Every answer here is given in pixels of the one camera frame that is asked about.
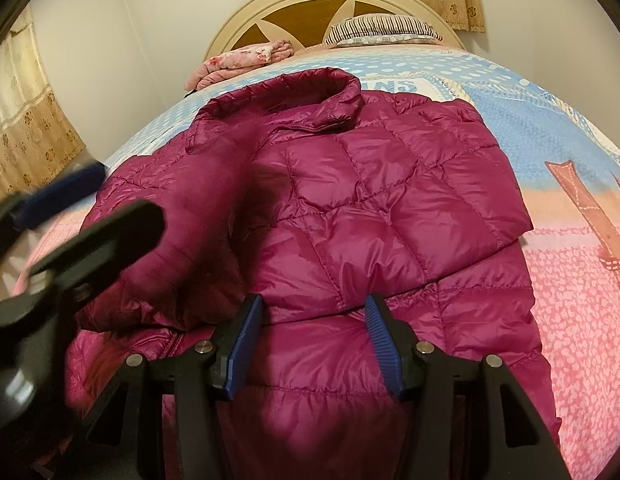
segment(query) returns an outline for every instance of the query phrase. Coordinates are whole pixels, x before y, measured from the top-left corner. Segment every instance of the white patterned pillow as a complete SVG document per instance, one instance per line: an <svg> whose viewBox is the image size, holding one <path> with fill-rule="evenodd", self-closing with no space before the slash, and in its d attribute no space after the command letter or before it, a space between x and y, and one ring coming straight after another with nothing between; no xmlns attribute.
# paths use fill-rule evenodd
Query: white patterned pillow
<svg viewBox="0 0 620 480"><path fill-rule="evenodd" d="M416 34L439 41L443 38L429 23L404 14L362 14L333 25L325 43L339 43L351 38L386 36L393 34Z"/></svg>
<svg viewBox="0 0 620 480"><path fill-rule="evenodd" d="M438 45L439 40L432 36L420 34L384 34L382 36L362 36L360 38L350 38L342 40L336 44L341 46L366 46L366 45L390 45L390 44L426 44Z"/></svg>

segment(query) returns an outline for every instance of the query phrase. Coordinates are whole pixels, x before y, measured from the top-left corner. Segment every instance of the metal bolt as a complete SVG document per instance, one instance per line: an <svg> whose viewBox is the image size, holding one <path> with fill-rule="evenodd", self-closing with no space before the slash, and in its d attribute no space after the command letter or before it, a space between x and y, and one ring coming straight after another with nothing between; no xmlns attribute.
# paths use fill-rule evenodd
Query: metal bolt
<svg viewBox="0 0 620 480"><path fill-rule="evenodd" d="M30 296L38 294L45 290L52 283L53 275L49 270L44 270L29 277L29 285L27 292Z"/></svg>
<svg viewBox="0 0 620 480"><path fill-rule="evenodd" d="M206 339L205 341L199 341L196 345L194 345L194 350L200 354L207 354L208 352L211 352L214 347L214 343Z"/></svg>
<svg viewBox="0 0 620 480"><path fill-rule="evenodd" d="M432 354L434 352L434 345L430 341L419 341L416 348L420 354Z"/></svg>
<svg viewBox="0 0 620 480"><path fill-rule="evenodd" d="M500 368L503 365L503 359L501 359L498 355L490 354L485 358L485 362L489 367L492 368Z"/></svg>
<svg viewBox="0 0 620 480"><path fill-rule="evenodd" d="M129 367L136 368L143 362L143 356L141 354L128 355L125 360L125 364Z"/></svg>
<svg viewBox="0 0 620 480"><path fill-rule="evenodd" d="M81 303L91 296L92 287L90 283L81 283L79 286L74 287L72 294L74 296L74 301L76 303Z"/></svg>

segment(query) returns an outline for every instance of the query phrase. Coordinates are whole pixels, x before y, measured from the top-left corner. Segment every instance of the folded pink blanket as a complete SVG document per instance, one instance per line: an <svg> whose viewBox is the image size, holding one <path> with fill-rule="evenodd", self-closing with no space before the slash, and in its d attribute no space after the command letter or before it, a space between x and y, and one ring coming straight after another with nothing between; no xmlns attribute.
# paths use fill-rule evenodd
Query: folded pink blanket
<svg viewBox="0 0 620 480"><path fill-rule="evenodd" d="M262 66L283 61L294 54L286 40L242 46L204 61L189 77L184 90L200 90Z"/></svg>

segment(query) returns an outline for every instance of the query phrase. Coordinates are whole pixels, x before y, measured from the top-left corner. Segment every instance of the beige headboard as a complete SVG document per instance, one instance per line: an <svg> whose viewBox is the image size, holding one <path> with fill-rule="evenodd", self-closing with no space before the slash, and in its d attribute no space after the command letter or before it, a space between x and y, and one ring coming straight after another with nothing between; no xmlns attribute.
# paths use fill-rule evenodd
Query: beige headboard
<svg viewBox="0 0 620 480"><path fill-rule="evenodd" d="M449 46L465 48L443 18L419 0L252 0L223 25L205 57L266 41L288 40L295 50L314 46L333 24L370 12L410 14L432 25Z"/></svg>

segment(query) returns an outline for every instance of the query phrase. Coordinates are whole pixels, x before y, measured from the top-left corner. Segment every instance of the magenta jacket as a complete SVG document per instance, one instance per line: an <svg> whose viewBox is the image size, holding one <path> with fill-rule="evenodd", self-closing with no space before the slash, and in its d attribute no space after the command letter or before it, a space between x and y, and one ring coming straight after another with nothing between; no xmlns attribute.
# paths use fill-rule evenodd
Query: magenta jacket
<svg viewBox="0 0 620 480"><path fill-rule="evenodd" d="M137 198L164 208L167 230L78 316L79 411L129 353L179 354L258 292L266 325L247 384L218 404L235 478L389 480L406 415L363 320L378 292L445 352L500 354L558 442L518 240L532 224L467 102L361 91L329 68L282 75L213 99L154 155L126 161L83 227ZM164 427L176 479L168 397Z"/></svg>

